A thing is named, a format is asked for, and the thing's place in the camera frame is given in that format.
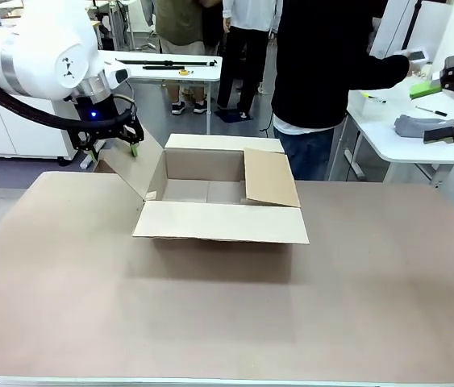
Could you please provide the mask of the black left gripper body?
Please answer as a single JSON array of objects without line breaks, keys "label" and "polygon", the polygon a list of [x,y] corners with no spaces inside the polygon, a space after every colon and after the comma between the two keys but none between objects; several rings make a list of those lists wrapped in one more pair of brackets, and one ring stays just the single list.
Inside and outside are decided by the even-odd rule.
[{"label": "black left gripper body", "polygon": [[101,121],[114,121],[114,125],[105,125],[89,132],[96,139],[119,139],[123,124],[131,117],[131,103],[126,108],[118,110],[115,98],[109,97],[94,103],[90,97],[76,99],[75,109],[83,122],[98,123]]}]

